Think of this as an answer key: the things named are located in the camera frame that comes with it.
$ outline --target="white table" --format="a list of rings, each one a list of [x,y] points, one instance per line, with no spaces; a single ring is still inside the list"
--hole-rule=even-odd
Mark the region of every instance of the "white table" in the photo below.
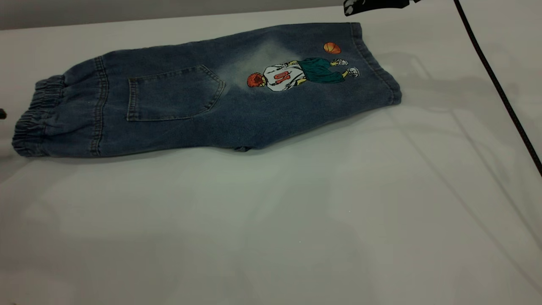
[[[463,1],[542,153],[542,3]],[[27,160],[36,81],[102,53],[361,22],[403,103],[260,151]],[[542,179],[451,0],[0,31],[0,304],[542,304]]]

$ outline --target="jeans back pocket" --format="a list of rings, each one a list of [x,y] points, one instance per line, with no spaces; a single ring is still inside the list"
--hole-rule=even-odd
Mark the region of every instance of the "jeans back pocket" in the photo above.
[[[128,82],[128,121],[191,118],[209,111],[224,90],[224,81],[203,65]]]

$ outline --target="elastic waistband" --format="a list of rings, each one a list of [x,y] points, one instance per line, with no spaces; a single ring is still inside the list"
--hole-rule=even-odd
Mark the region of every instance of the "elastic waistband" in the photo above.
[[[36,92],[28,110],[15,125],[13,148],[23,157],[40,157],[48,155],[42,148],[46,120],[51,110],[57,106],[62,97],[64,76],[55,75],[36,83]]]

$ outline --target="blue denim pants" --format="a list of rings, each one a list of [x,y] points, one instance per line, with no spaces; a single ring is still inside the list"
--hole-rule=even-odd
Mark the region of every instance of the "blue denim pants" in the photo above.
[[[292,24],[82,62],[36,84],[13,146],[67,157],[246,151],[400,101],[359,23]]]

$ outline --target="black clip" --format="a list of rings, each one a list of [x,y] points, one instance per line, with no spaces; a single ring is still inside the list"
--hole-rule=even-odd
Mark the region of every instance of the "black clip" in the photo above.
[[[350,16],[363,11],[376,9],[396,8],[402,9],[410,4],[409,0],[346,0],[344,2],[344,15]]]

